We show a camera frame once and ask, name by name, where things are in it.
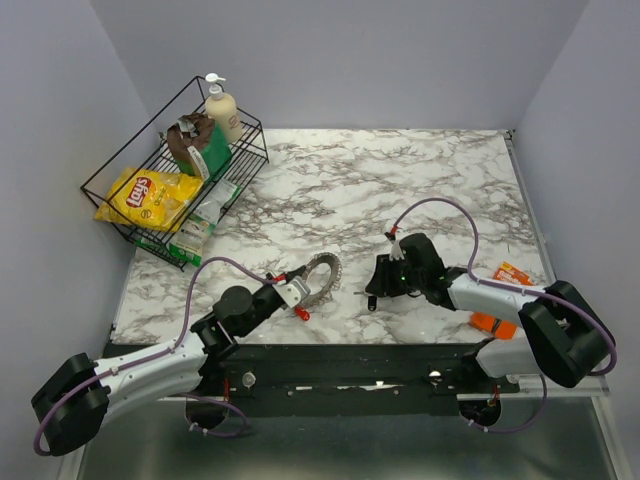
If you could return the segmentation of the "red key tag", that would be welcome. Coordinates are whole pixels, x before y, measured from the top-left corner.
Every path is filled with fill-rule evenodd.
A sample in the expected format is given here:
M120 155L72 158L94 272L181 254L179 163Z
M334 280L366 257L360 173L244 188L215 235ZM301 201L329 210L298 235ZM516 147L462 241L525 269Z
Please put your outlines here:
M294 312L301 320L303 320L303 321L309 321L310 320L310 314L304 308L296 306L294 308Z

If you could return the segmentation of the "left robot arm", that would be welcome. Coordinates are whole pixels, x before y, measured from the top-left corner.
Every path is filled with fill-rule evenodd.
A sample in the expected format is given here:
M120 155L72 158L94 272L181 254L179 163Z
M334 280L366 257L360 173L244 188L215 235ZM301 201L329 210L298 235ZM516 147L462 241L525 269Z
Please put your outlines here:
M281 281L256 292L228 288L211 313L178 338L120 357L68 358L31 399L40 422L34 449L63 456L92 440L108 421L139 406L176 394L214 393L222 380L218 367L246 336L277 310L293 308L307 287Z

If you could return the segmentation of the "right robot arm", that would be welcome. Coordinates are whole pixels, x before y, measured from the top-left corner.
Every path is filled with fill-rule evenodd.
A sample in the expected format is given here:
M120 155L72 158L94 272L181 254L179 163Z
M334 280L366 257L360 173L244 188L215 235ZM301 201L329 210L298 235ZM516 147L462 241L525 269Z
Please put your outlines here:
M365 292L377 298L419 294L435 306L483 313L523 329L521 338L481 343L461 365L461 382L474 392L496 378L520 374L542 374L573 388L615 348L608 329L570 283L528 288L475 278L463 267L445 266L423 233L377 256Z

